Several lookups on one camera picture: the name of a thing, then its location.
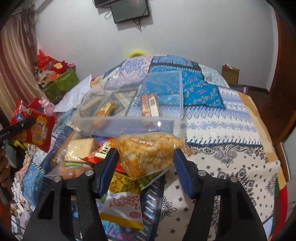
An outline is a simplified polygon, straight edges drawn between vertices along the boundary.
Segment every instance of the metal screw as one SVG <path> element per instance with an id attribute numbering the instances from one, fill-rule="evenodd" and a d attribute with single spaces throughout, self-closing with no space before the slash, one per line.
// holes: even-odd
<path id="1" fill-rule="evenodd" d="M 199 170 L 199 171 L 198 171 L 198 174 L 199 174 L 200 176 L 204 177 L 204 176 L 207 174 L 207 172 L 204 171 L 204 170 Z"/>
<path id="2" fill-rule="evenodd" d="M 237 182 L 237 178 L 234 177 L 234 176 L 230 177 L 230 180 L 231 180 L 233 183 L 236 183 L 236 182 Z"/>
<path id="3" fill-rule="evenodd" d="M 91 176 L 91 175 L 93 175 L 93 173 L 94 173 L 93 170 L 88 170 L 88 171 L 85 172 L 85 175 Z"/>
<path id="4" fill-rule="evenodd" d="M 57 176 L 57 177 L 54 178 L 54 181 L 55 181 L 56 183 L 58 183 L 61 179 L 62 179 L 62 178 L 61 178 L 60 176 Z"/>

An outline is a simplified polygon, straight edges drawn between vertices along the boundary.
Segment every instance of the green box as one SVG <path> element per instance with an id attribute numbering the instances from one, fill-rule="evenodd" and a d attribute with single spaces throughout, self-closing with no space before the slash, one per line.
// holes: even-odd
<path id="1" fill-rule="evenodd" d="M 52 103 L 58 103 L 74 86 L 79 83 L 79 79 L 74 68 L 68 69 L 55 81 L 50 82 L 44 87 L 44 93 Z"/>

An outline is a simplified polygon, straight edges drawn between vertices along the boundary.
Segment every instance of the hand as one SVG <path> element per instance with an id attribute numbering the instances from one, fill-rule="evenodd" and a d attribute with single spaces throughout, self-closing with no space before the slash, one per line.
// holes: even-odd
<path id="1" fill-rule="evenodd" d="M 8 165 L 8 158 L 4 149 L 0 149 L 0 183 L 2 187 L 11 188 L 12 180 L 10 177 L 10 170 L 6 168 Z"/>

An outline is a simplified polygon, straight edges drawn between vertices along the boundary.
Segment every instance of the pink toy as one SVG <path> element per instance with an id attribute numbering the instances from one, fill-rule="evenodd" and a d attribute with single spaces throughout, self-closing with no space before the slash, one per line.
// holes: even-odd
<path id="1" fill-rule="evenodd" d="M 39 103 L 44 108 L 44 113 L 46 115 L 55 116 L 56 113 L 54 112 L 55 105 L 53 103 L 50 103 L 48 99 L 42 97 L 41 100 L 39 100 Z"/>

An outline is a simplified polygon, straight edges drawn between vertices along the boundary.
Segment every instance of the bed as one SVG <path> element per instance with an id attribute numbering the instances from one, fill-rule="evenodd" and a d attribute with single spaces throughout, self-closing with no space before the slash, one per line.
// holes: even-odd
<path id="1" fill-rule="evenodd" d="M 249 96 L 230 89 L 217 71 L 171 55 L 126 59 L 106 72 L 100 83 L 104 86 L 110 80 L 134 74 L 172 70 L 182 72 L 183 86 L 188 80 L 196 84 L 195 94 L 185 93 L 180 132 L 196 153 L 188 159 L 214 177 L 236 176 L 252 200 L 267 237 L 272 238 L 286 219 L 287 189 L 270 136 Z M 137 98 L 139 90 L 137 87 L 122 94 Z M 16 174 L 16 201 L 26 199 L 30 210 L 47 190 L 48 182 L 43 176 L 51 170 L 50 160 L 69 134 L 79 131 L 70 120 L 74 111 L 58 117 L 50 152 L 29 145 L 24 167 Z M 217 196 L 208 240 L 215 239 L 219 203 Z M 103 225 L 111 240 L 181 240 L 194 204 L 195 200 L 183 193 L 177 172 L 171 167 L 141 194 L 144 229 L 125 228 L 107 221 Z"/>

